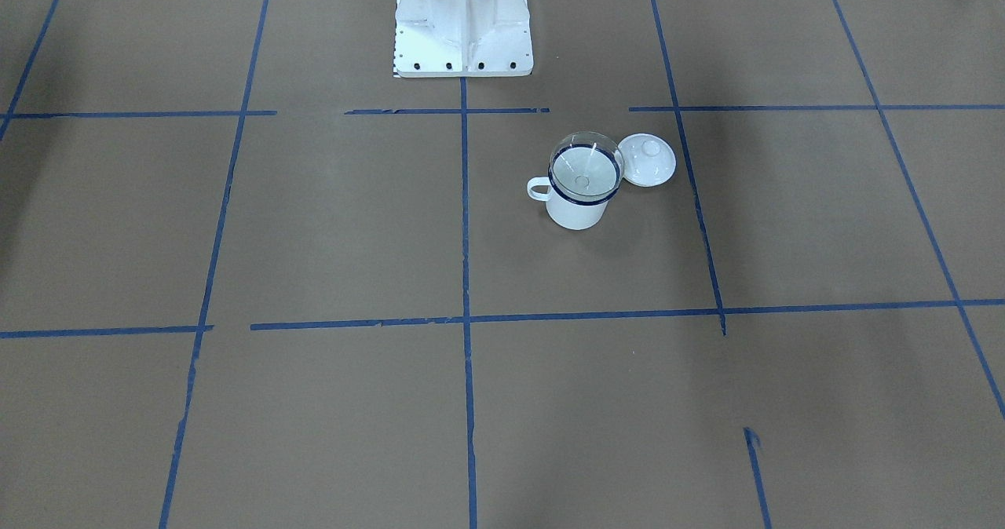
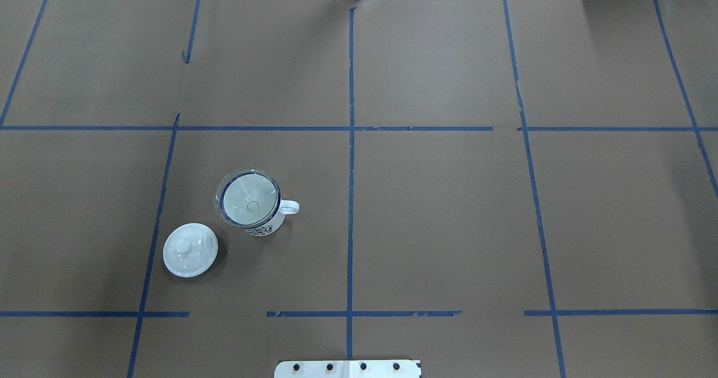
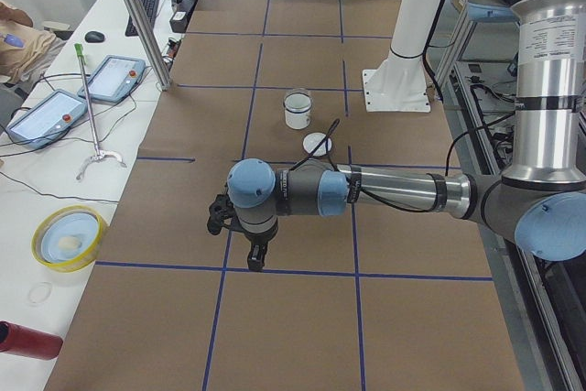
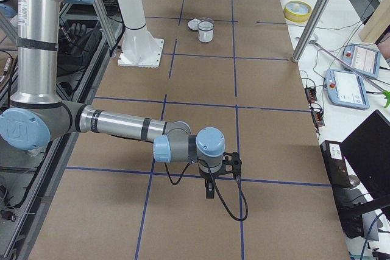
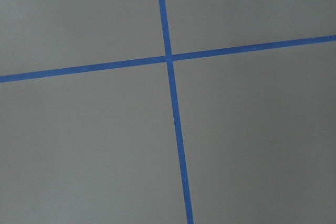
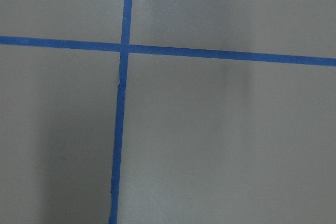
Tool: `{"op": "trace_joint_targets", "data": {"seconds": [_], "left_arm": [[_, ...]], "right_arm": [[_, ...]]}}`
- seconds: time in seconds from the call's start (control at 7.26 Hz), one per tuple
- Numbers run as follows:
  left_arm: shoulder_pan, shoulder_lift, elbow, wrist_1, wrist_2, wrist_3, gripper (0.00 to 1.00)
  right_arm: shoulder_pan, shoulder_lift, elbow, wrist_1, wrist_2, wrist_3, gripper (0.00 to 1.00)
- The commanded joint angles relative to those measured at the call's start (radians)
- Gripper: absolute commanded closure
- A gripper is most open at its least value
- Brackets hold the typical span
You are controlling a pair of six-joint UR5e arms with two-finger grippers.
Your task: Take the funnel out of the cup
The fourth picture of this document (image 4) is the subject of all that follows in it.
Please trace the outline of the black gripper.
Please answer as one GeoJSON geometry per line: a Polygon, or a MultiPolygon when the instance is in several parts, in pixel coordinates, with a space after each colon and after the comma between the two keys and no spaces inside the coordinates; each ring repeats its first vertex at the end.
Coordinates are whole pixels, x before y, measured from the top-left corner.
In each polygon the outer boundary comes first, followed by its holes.
{"type": "Polygon", "coordinates": [[[215,185],[213,180],[219,177],[220,171],[209,173],[199,169],[199,175],[205,180],[206,198],[213,199],[215,197],[215,185]]]}

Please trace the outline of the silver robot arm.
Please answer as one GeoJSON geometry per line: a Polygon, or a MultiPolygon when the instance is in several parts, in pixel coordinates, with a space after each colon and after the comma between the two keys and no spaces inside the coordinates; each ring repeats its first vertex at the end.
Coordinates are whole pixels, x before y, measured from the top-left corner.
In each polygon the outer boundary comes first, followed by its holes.
{"type": "Polygon", "coordinates": [[[65,0],[18,0],[18,87],[1,115],[1,136],[32,150],[68,133],[105,133],[153,145],[158,162],[196,163],[206,196],[219,195],[216,178],[226,172],[225,138],[214,127],[192,134],[184,122],[166,122],[96,110],[65,101],[55,92],[59,11],[65,0]]]}

